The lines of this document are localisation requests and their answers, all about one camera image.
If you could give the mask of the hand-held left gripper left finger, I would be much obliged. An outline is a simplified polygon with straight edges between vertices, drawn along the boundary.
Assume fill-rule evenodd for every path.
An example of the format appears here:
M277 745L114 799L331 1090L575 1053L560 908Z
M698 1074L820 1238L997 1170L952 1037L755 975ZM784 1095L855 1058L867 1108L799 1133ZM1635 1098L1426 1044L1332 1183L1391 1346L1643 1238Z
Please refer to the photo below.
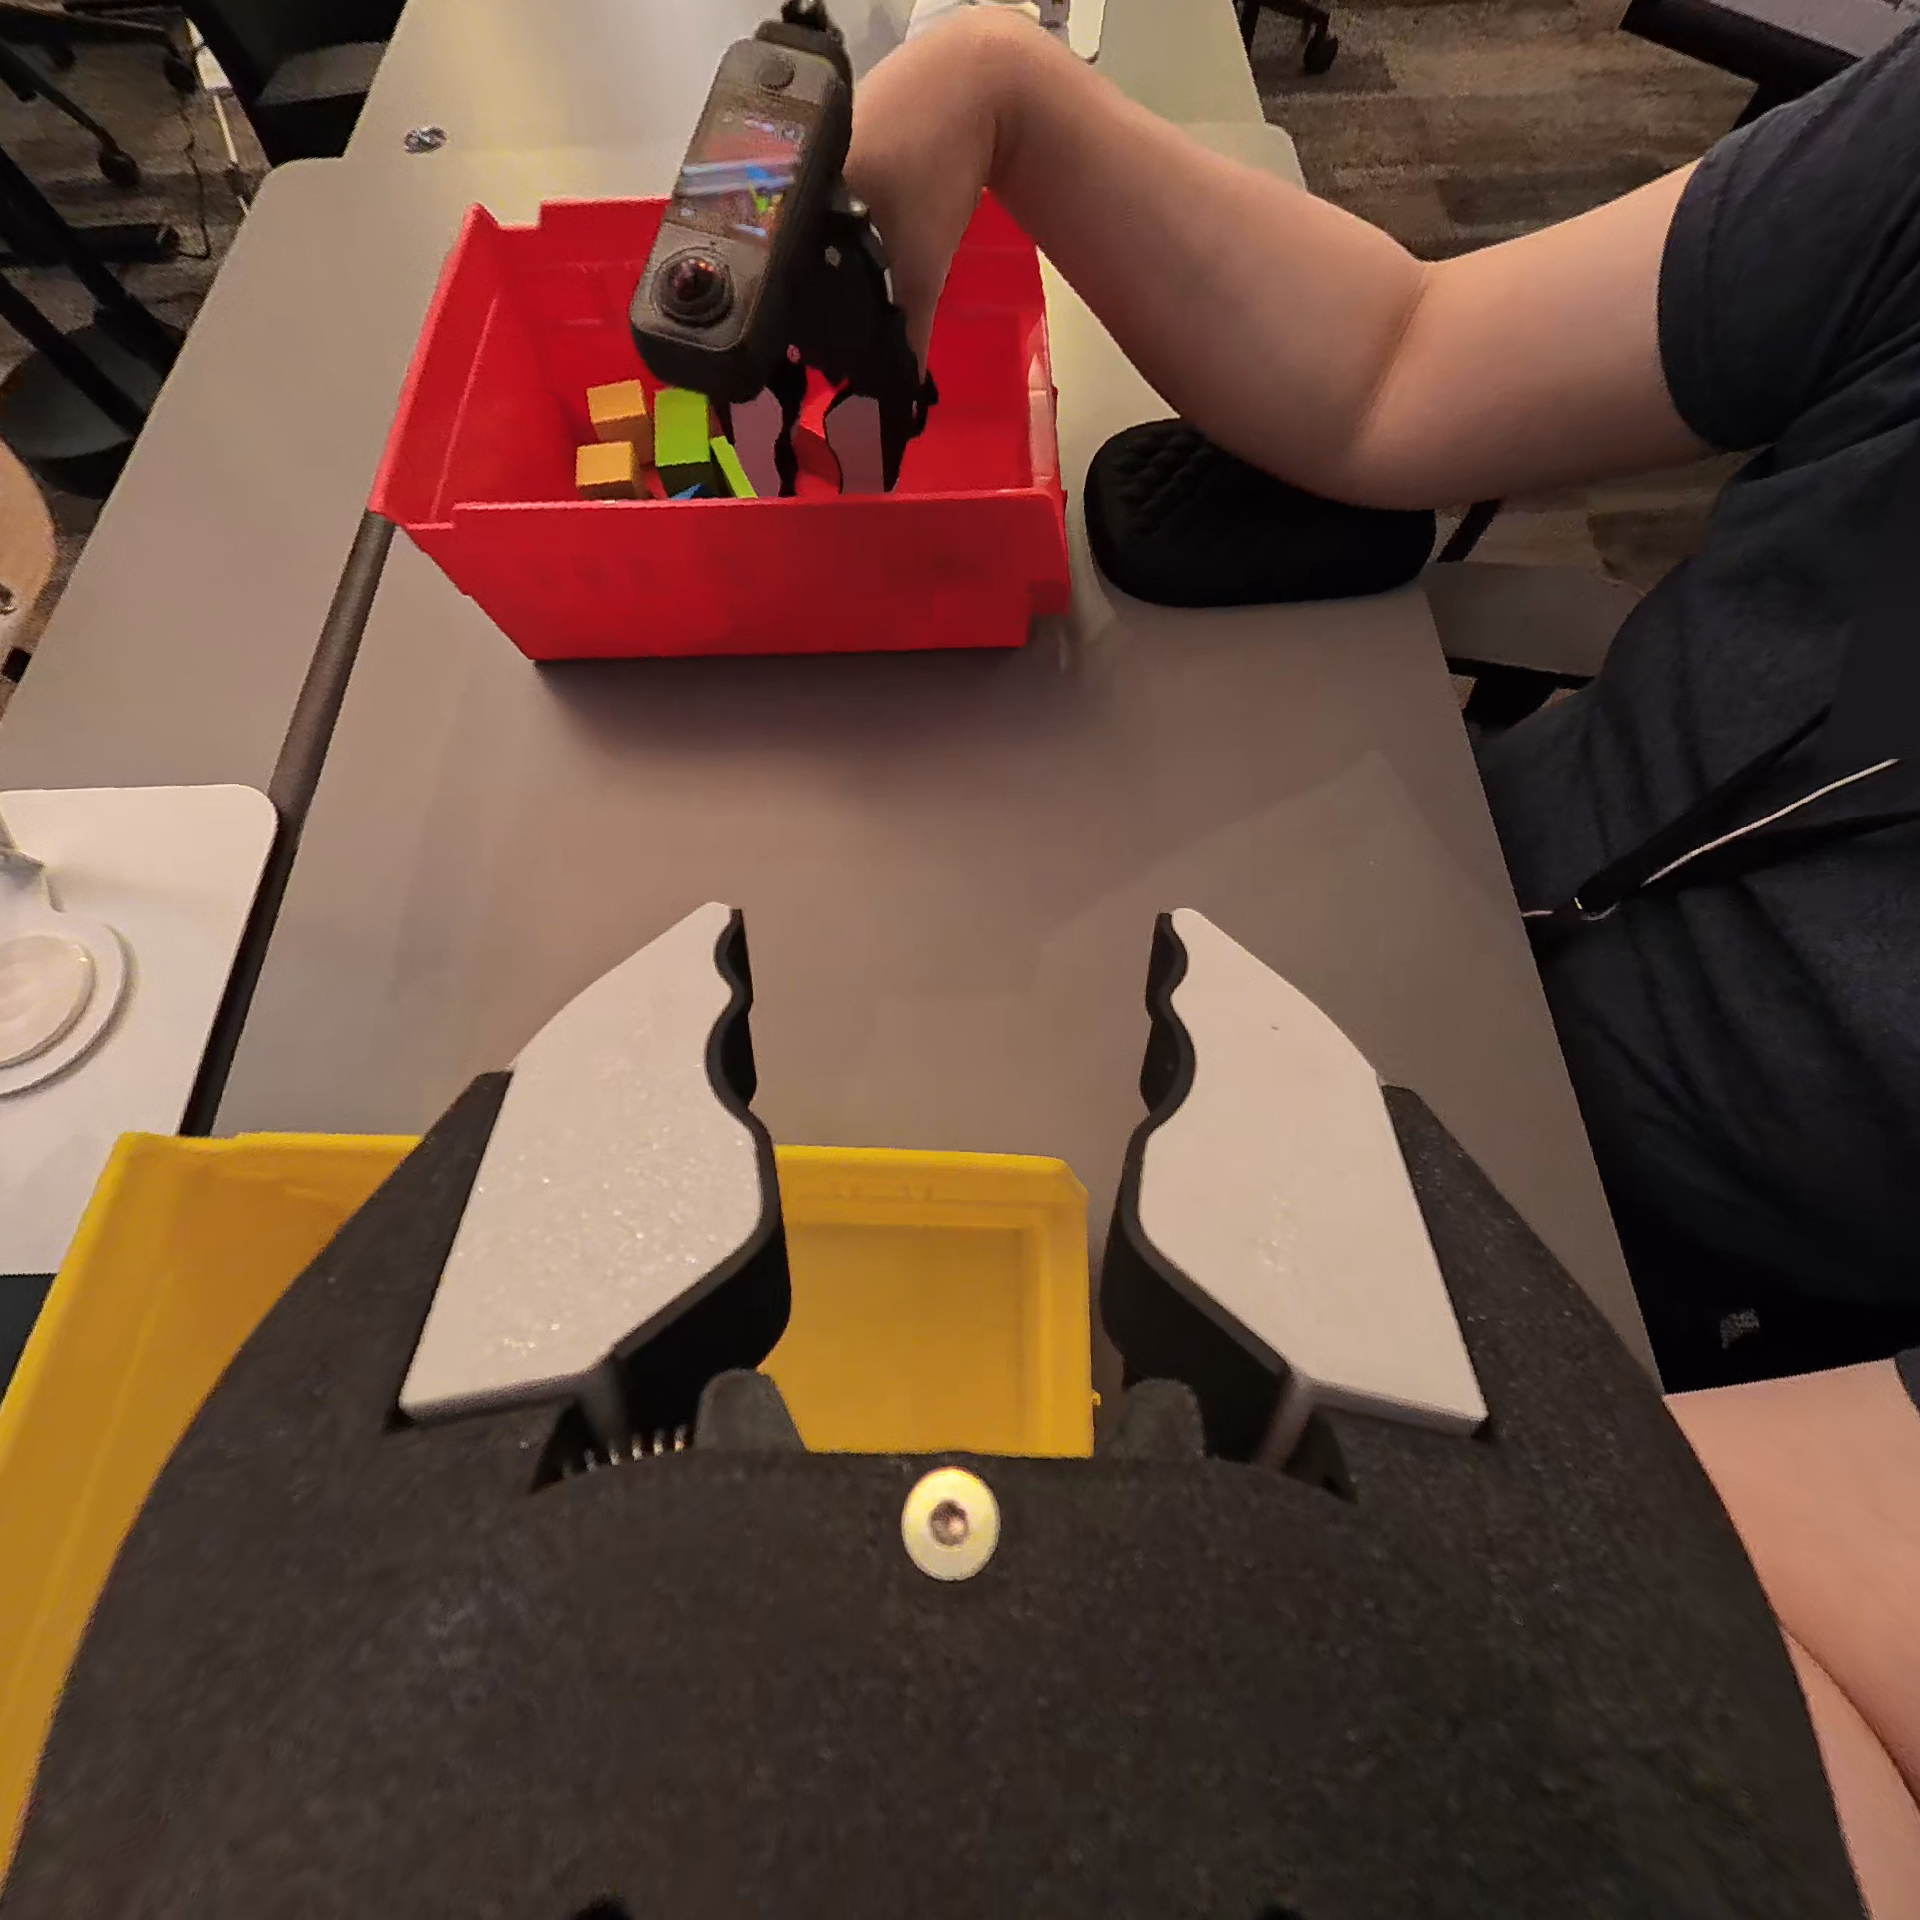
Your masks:
M408 1424L557 1407L581 1449L692 1449L791 1313L752 1110L752 960L702 902L519 1050L398 1392Z

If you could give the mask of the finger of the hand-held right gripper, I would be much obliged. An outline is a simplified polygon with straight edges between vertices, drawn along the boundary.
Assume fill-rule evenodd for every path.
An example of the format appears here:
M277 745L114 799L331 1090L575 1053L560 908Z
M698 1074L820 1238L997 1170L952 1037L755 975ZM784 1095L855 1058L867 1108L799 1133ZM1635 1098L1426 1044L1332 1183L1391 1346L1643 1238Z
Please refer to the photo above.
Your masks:
M734 399L727 409L728 442L759 498L794 495L797 492L799 457L794 442L797 406L789 406L774 385L749 399Z
M824 440L842 495L885 495L894 488L891 410L871 392L845 384L824 409Z

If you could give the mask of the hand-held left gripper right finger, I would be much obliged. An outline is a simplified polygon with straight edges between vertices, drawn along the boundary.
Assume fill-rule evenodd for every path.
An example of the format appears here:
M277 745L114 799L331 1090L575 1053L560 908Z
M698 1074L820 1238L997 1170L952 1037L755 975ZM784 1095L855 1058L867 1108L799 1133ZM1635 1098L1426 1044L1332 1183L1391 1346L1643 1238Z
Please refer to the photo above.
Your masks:
M1143 1117L1102 1324L1128 1384L1190 1389L1212 1456L1284 1468L1316 1414L1474 1436L1487 1416L1386 1082L1204 913L1158 913Z

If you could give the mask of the red plastic bin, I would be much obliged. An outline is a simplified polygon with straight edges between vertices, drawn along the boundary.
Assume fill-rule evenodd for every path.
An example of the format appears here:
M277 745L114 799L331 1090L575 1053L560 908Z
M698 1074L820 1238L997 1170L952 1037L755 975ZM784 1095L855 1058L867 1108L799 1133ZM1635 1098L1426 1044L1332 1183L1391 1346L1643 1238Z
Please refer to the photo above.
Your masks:
M534 661L997 649L1071 573L1039 256L983 197L931 338L938 405L896 492L584 501L588 392L642 378L629 301L663 198L468 206L370 509Z

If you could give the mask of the yellow plastic bin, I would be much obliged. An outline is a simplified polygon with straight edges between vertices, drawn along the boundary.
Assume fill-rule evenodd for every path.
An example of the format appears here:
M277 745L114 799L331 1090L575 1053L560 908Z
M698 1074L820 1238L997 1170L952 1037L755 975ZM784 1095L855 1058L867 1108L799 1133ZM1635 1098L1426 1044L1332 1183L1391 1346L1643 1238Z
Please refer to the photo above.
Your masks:
M11 1861L88 1612L167 1456L406 1135L122 1135L2 1410ZM1083 1456L1087 1194L1056 1158L780 1145L789 1326L764 1364L829 1450Z

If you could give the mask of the person's right forearm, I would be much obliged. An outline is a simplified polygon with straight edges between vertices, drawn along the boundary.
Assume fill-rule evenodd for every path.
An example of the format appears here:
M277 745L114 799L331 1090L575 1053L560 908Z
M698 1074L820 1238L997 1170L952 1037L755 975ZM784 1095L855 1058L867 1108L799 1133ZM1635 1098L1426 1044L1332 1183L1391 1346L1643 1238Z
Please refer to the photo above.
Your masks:
M1694 166L1419 261L987 17L991 191L1174 413L1280 480L1443 509L1694 464L1659 346Z

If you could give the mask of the person's right hand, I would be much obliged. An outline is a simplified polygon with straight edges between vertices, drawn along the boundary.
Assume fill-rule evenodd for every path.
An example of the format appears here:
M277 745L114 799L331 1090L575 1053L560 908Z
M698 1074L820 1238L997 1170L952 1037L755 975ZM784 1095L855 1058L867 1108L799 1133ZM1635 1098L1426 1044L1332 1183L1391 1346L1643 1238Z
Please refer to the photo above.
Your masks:
M855 85L848 185L888 257L904 338L927 360L952 253L991 172L991 54L1002 23L960 7Z

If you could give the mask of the black mesh pad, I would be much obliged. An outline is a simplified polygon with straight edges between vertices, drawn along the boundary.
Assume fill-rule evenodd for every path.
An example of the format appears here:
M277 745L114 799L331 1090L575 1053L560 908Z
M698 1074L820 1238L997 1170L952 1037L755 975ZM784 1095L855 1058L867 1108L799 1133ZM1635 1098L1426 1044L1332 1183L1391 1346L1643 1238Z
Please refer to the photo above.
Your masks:
M1156 607L1351 600L1411 584L1432 512L1354 508L1284 484L1188 422L1136 422L1102 442L1083 484L1102 575Z

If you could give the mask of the black office chair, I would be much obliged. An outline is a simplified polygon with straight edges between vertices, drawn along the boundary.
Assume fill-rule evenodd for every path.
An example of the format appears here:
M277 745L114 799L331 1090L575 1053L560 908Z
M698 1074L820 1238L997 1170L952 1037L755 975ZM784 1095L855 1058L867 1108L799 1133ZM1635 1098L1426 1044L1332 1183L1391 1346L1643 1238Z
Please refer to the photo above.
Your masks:
M271 169L346 154L403 1L181 1Z

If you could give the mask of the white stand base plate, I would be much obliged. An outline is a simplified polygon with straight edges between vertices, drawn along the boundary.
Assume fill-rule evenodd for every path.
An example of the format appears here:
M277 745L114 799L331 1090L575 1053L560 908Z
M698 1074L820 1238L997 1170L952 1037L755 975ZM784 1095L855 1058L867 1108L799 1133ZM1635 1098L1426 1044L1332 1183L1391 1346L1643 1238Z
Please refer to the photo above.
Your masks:
M54 1272L119 1135L186 1117L279 815L243 784L13 789L2 810L60 905L116 927L135 960L107 1037L2 1096L2 1272Z

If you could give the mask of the clear stand bracket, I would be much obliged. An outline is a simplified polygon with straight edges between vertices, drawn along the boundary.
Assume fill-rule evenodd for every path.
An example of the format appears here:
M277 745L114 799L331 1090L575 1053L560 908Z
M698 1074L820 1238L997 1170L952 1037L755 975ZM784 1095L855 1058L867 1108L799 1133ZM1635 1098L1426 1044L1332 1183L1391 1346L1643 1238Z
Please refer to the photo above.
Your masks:
M128 940L60 905L45 862L2 828L2 1096L76 1070L135 982Z

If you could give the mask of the black metal frame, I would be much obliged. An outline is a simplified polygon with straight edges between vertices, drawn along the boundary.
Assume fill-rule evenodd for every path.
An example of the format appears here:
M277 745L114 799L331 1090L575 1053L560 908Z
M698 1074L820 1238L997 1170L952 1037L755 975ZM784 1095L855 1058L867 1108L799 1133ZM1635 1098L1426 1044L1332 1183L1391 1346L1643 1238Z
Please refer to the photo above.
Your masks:
M5 90L26 105L42 100L54 106L88 140L102 181L140 190L136 159L95 114L61 89L52 63L71 66L80 40L167 48L165 33L144 24L76 20L28 4L5 4L2 16ZM64 432L83 437L86 452L22 440L15 432L32 417L22 399L5 399L6 442L42 474L67 468L76 460L122 465L179 359L182 334L155 317L116 279L114 265L168 261L179 253L179 241L154 224L136 228L71 224L8 151L2 152L2 233L5 321L30 346L18 375L39 378L42 421L54 415L47 381L60 378L67 385ZM28 270L69 273L92 301L92 321L83 328L60 328L50 321L13 281Z

